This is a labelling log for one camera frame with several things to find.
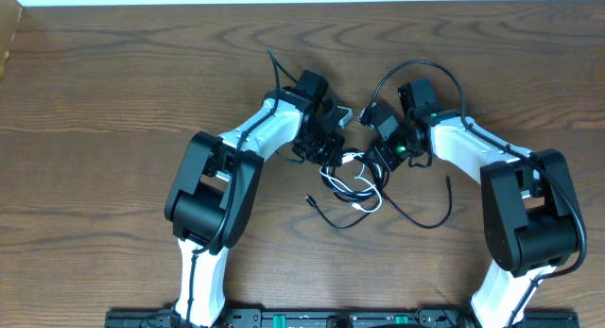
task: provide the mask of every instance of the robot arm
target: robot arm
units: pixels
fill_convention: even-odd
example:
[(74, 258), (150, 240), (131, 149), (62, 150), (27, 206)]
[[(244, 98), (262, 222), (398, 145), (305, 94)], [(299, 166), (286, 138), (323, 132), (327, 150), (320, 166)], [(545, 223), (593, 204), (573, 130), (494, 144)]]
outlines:
[[(236, 129), (218, 137), (200, 132), (191, 140), (164, 210), (166, 219), (173, 222), (182, 254), (181, 296), (173, 312), (177, 322), (189, 316), (193, 325), (210, 327), (222, 311), (228, 251), (248, 223), (262, 167), (269, 156), (292, 142), (293, 151), (312, 163), (340, 164), (344, 139), (335, 130), (351, 122), (352, 111), (325, 99), (327, 91), (328, 83), (322, 76), (305, 70), (295, 87), (279, 93), (276, 112), (249, 133), (238, 166), (234, 151), (241, 132), (273, 108), (275, 92), (268, 93), (261, 110)], [(322, 117), (316, 115), (319, 107), (326, 111)], [(204, 180), (218, 177), (231, 183), (230, 175), (236, 168), (237, 185), (225, 230), (214, 246), (196, 255), (192, 268), (194, 251), (212, 241), (227, 206), (228, 196)]]
[[(466, 123), (474, 131), (468, 130), (458, 110), (441, 109), (428, 79), (400, 87), (399, 96), (405, 122), (398, 123), (378, 104), (362, 113), (362, 124), (380, 133), (367, 153), (388, 171), (405, 159), (412, 166), (411, 159), (427, 153), (429, 163), (433, 157), (450, 162), (481, 185), (485, 239), (493, 261), (483, 285), (471, 298), (472, 324), (458, 324), (503, 327), (532, 280), (554, 272), (579, 249), (579, 233), (571, 209), (537, 171), (474, 131), (536, 162), (557, 179), (578, 209), (567, 163), (554, 149), (532, 152), (510, 145), (467, 116)], [(530, 197), (544, 199), (544, 205), (526, 209), (523, 199)], [(514, 322), (523, 318), (526, 303)]]

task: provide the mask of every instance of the table surface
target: table surface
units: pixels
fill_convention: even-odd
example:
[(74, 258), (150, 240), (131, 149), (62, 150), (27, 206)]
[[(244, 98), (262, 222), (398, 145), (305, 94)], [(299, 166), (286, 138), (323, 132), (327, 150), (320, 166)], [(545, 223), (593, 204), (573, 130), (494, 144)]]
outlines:
[[(0, 325), (99, 327), (111, 308), (157, 308), (178, 296), (181, 255), (164, 202), (194, 133), (242, 123), (274, 88), (267, 48), (292, 73), (327, 76), (359, 114), (404, 60), (451, 69), (472, 116), (515, 145), (555, 147), (588, 228), (578, 273), (544, 283), (534, 307), (573, 308), (584, 326), (605, 309), (604, 2), (401, 3), (26, 9), (0, 83)], [(429, 67), (442, 103), (455, 88)], [(347, 147), (375, 135), (357, 122)], [(324, 188), (316, 165), (270, 158), (243, 237), (229, 256), (230, 300), (280, 308), (460, 304), (491, 257), (480, 189), (452, 165), (400, 167), (388, 206), (347, 232), (326, 214), (359, 213)]]

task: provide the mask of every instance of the cable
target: cable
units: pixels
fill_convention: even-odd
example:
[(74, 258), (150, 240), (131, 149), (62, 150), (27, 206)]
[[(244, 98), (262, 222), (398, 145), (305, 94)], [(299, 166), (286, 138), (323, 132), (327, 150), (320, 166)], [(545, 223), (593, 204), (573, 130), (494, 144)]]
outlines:
[(430, 306), (428, 306), (428, 305), (423, 305), (422, 307), (418, 308), (418, 310), (416, 310), (416, 312), (414, 313), (414, 316), (412, 317), (412, 318), (413, 318), (413, 319), (416, 321), (416, 323), (417, 323), (417, 325), (418, 325), (418, 326), (420, 326), (420, 325), (421, 325), (421, 324), (420, 324), (420, 319), (421, 319), (421, 318), (420, 318), (420, 313), (422, 313), (422, 312), (423, 312), (423, 310), (440, 310), (440, 311), (441, 311), (441, 312), (442, 312), (442, 313), (445, 315), (445, 319), (447, 319), (447, 321), (450, 323), (450, 325), (451, 325), (453, 328), (454, 328), (454, 327), (458, 327), (458, 325), (457, 325), (457, 324), (454, 324), (454, 322), (452, 322), (452, 320), (450, 319), (450, 316), (449, 316), (449, 315), (447, 315), (447, 312), (445, 312), (445, 310), (440, 309), (440, 308), (434, 308), (434, 309), (431, 309), (431, 307), (430, 307)]
[(269, 110), (269, 112), (267, 114), (265, 114), (262, 118), (260, 118), (258, 121), (256, 121), (255, 123), (253, 123), (250, 127), (248, 127), (246, 130), (242, 131), (242, 133), (239, 136), (239, 140), (237, 141), (237, 145), (235, 146), (235, 154), (234, 154), (234, 158), (233, 158), (233, 166), (235, 166), (235, 168), (233, 169), (233, 172), (231, 174), (231, 179), (229, 181), (230, 183), (230, 188), (229, 188), (229, 196), (227, 198), (227, 206), (225, 208), (225, 216), (222, 218), (222, 220), (220, 221), (220, 224), (218, 225), (218, 229), (216, 230), (215, 235), (213, 236), (213, 238), (208, 242), (208, 244), (206, 244), (203, 248), (201, 249), (196, 249), (193, 250), (193, 255), (196, 257), (194, 258), (192, 256), (191, 258), (191, 274), (189, 275), (189, 300), (187, 301), (187, 315), (186, 315), (186, 319), (185, 319), (185, 324), (187, 327), (191, 326), (191, 320), (190, 320), (190, 314), (191, 314), (191, 307), (193, 304), (193, 272), (195, 270), (196, 267), (196, 262), (197, 262), (197, 256), (206, 252), (208, 249), (210, 249), (214, 244), (216, 244), (216, 242), (221, 239), (223, 232), (225, 231), (225, 227), (227, 226), (227, 222), (229, 221), (229, 217), (231, 215), (231, 210), (233, 208), (233, 199), (235, 196), (235, 185), (237, 184), (237, 170), (238, 170), (238, 166), (239, 166), (239, 160), (240, 160), (240, 153), (241, 153), (241, 148), (244, 144), (244, 142), (246, 141), (246, 138), (248, 137), (248, 135), (255, 130), (260, 124), (262, 124), (263, 122), (265, 122), (265, 120), (269, 119), (271, 116), (273, 116), (273, 114), (275, 114), (275, 112), (277, 111), (277, 105), (279, 104), (279, 100), (280, 100), (280, 75), (279, 75), (279, 71), (278, 71), (278, 66), (280, 66), (280, 64), (277, 62), (277, 60), (275, 60), (275, 58), (273, 57), (273, 51), (271, 50), (271, 48), (269, 48), (268, 50), (268, 55), (271, 59), (271, 63), (273, 64), (273, 72), (275, 74), (275, 103), (273, 104), (273, 107)]
[(448, 197), (449, 205), (447, 207), (447, 214), (445, 214), (445, 216), (443, 217), (443, 219), (440, 222), (438, 222), (437, 224), (433, 224), (433, 225), (426, 225), (426, 224), (416, 221), (414, 218), (412, 218), (411, 216), (406, 214), (404, 212), (404, 210), (402, 210), (399, 206), (397, 206), (397, 204), (389, 196), (387, 196), (387, 194), (385, 194), (384, 191), (382, 192), (382, 198), (385, 199), (387, 204), (390, 205), (393, 209), (395, 209), (395, 211), (397, 211), (401, 216), (405, 217), (407, 220), (412, 222), (417, 227), (422, 228), (422, 229), (437, 229), (441, 225), (443, 225), (443, 223), (445, 223), (447, 221), (447, 219), (450, 217), (450, 215), (452, 214), (452, 182), (450, 181), (450, 176), (447, 174), (445, 175), (445, 184), (447, 185), (447, 192), (449, 195), (449, 197)]
[(279, 68), (286, 76), (287, 78), (291, 79), (292, 82), (297, 83), (298, 80), (296, 80), (294, 77), (292, 77), (292, 75), (290, 73), (288, 73), (286, 71), (286, 69), (276, 60), (275, 64), (277, 65), (277, 68)]
[[(406, 214), (385, 192), (384, 188), (387, 187), (389, 183), (389, 172), (385, 171), (380, 164), (376, 164), (371, 162), (368, 158), (365, 157), (365, 153), (357, 148), (349, 148), (344, 150), (342, 153), (342, 163), (346, 164), (351, 160), (357, 160), (362, 163), (361, 172), (355, 177), (356, 179), (362, 180), (367, 183), (370, 187), (355, 191), (351, 187), (349, 187), (344, 181), (342, 181), (339, 177), (336, 176), (336, 167), (332, 166), (331, 168), (327, 166), (322, 166), (320, 168), (321, 180), (323, 184), (334, 193), (335, 197), (340, 201), (348, 202), (352, 204), (352, 206), (359, 211), (364, 212), (360, 218), (352, 222), (351, 224), (345, 226), (338, 226), (334, 222), (332, 222), (328, 217), (323, 213), (320, 209), (317, 202), (313, 199), (313, 197), (306, 195), (306, 201), (309, 205), (321, 216), (321, 218), (328, 223), (335, 230), (347, 230), (351, 229), (353, 226), (359, 224), (362, 220), (366, 219), (371, 213), (375, 212), (382, 206), (383, 200), (390, 205), (395, 211), (397, 211), (401, 216), (412, 222), (412, 224), (418, 226), (422, 229), (436, 229), (439, 226), (443, 225), (445, 221), (452, 214), (452, 183), (450, 181), (450, 177), (446, 175), (445, 182), (447, 184), (448, 195), (449, 195), (449, 206), (447, 210), (447, 214), (443, 217), (443, 219), (437, 223), (432, 225), (426, 225), (414, 220), (411, 216)], [(365, 168), (368, 168), (370, 173), (372, 174), (373, 183), (362, 178)], [(364, 208), (361, 206), (361, 203), (373, 198), (378, 197), (378, 201), (374, 203), (371, 208)]]
[(482, 133), (480, 133), (478, 130), (473, 128), (473, 124), (468, 124), (466, 121), (466, 97), (464, 95), (464, 90), (462, 89), (462, 86), (460, 85), (460, 83), (458, 82), (458, 80), (454, 77), (454, 75), (448, 71), (446, 68), (431, 62), (431, 61), (427, 61), (427, 60), (409, 60), (406, 61), (400, 65), (398, 65), (397, 67), (395, 67), (393, 70), (391, 70), (383, 79), (382, 81), (380, 81), (380, 83), (378, 84), (378, 86), (376, 87), (376, 90), (374, 91), (374, 94), (372, 96), (372, 99), (370, 101), (370, 106), (372, 106), (376, 100), (376, 97), (378, 96), (378, 93), (380, 92), (380, 89), (382, 88), (382, 86), (385, 84), (385, 82), (393, 75), (395, 74), (395, 72), (397, 72), (398, 70), (400, 70), (401, 68), (410, 65), (410, 64), (414, 64), (414, 63), (419, 63), (419, 64), (426, 64), (435, 68), (440, 69), (441, 71), (443, 71), (443, 73), (445, 73), (450, 79), (452, 79), (452, 82), (454, 82), (454, 84), (456, 85), (456, 88), (458, 88), (458, 93), (459, 93), (459, 97), (460, 97), (460, 119), (462, 121), (462, 125), (464, 126), (465, 129), (469, 130), (472, 134), (476, 135), (478, 138), (486, 141), (487, 143), (493, 145), (494, 147), (499, 148), (500, 150), (502, 150), (505, 153), (509, 153), (510, 155), (518, 158), (520, 161), (523, 161), (527, 164), (529, 164), (529, 166), (531, 166), (531, 168), (533, 168), (535, 171), (537, 171), (540, 174), (540, 177), (546, 182), (548, 183), (553, 190), (559, 194), (559, 196), (561, 196), (562, 200), (564, 201), (565, 205), (567, 205), (567, 207), (570, 209), (571, 213), (572, 213), (572, 217), (574, 220), (574, 224), (576, 226), (576, 230), (578, 232), (578, 237), (579, 237), (579, 254), (578, 254), (578, 259), (576, 260), (576, 262), (569, 268), (563, 269), (563, 270), (559, 270), (559, 271), (555, 271), (549, 274), (542, 274), (542, 275), (538, 275), (536, 277), (533, 278), (533, 280), (531, 280), (531, 284), (529, 286), (529, 288), (527, 289), (526, 293), (524, 294), (523, 298), (521, 299), (521, 301), (519, 301), (519, 303), (517, 304), (517, 306), (515, 307), (515, 309), (512, 311), (510, 318), (509, 318), (509, 323), (507, 324), (508, 327), (511, 327), (514, 319), (516, 318), (517, 314), (519, 313), (519, 311), (521, 310), (521, 308), (523, 308), (523, 306), (527, 303), (529, 296), (531, 295), (531, 293), (533, 292), (534, 289), (536, 289), (539, 286), (539, 282), (543, 281), (545, 279), (550, 279), (550, 278), (555, 278), (555, 277), (560, 277), (560, 276), (564, 276), (567, 274), (570, 274), (576, 270), (579, 269), (579, 267), (582, 265), (582, 263), (584, 263), (584, 259), (586, 258), (586, 247), (587, 247), (587, 243), (586, 243), (586, 228), (584, 227), (584, 224), (582, 223), (582, 221), (579, 219), (579, 211), (576, 209), (576, 207), (573, 205), (571, 199), (569, 198), (569, 196), (563, 191), (561, 185), (559, 184), (558, 181), (556, 181), (548, 172), (546, 172), (543, 168), (541, 168), (534, 160), (530, 159), (529, 157), (526, 157), (525, 155), (513, 150), (510, 148), (510, 145), (501, 145), (500, 143), (494, 141), (492, 138), (487, 137), (486, 135), (483, 135)]
[(149, 324), (149, 320), (150, 320), (150, 319), (157, 319), (158, 317), (161, 317), (161, 316), (163, 316), (163, 315), (165, 315), (165, 314), (164, 314), (164, 313), (153, 313), (153, 314), (149, 314), (149, 315), (147, 315), (146, 317), (142, 318), (142, 319), (139, 321), (139, 326), (138, 326), (138, 327), (139, 327), (139, 328), (143, 328), (143, 323), (144, 323), (144, 322), (146, 322), (146, 323), (147, 323), (147, 328), (148, 328), (148, 327), (154, 327), (154, 326), (152, 326), (151, 324)]
[(292, 164), (302, 164), (302, 163), (306, 162), (306, 159), (305, 159), (306, 157), (304, 156), (304, 151), (302, 152), (303, 156), (302, 156), (302, 158), (301, 158), (301, 159), (292, 159), (292, 158), (286, 158), (286, 157), (284, 157), (284, 156), (283, 156), (283, 155), (280, 153), (279, 148), (275, 150), (275, 153), (277, 153), (277, 155), (278, 155), (280, 158), (282, 158), (283, 160), (285, 160), (285, 161), (286, 161), (286, 162), (288, 162), (288, 163), (292, 163)]

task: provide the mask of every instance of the black mounting rail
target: black mounting rail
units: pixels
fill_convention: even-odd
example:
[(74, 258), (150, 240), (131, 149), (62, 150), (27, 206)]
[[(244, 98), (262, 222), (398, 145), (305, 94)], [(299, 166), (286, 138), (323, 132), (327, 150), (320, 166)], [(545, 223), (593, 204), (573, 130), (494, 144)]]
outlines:
[[(372, 328), (384, 325), (397, 327), (458, 327), (462, 307), (433, 306), (419, 310), (389, 312), (338, 311), (264, 311), (259, 309), (225, 309), (213, 328)], [(110, 311), (105, 328), (125, 327), (177, 328), (170, 309), (158, 312)], [(578, 314), (570, 311), (535, 311), (525, 313), (515, 328), (579, 328)]]

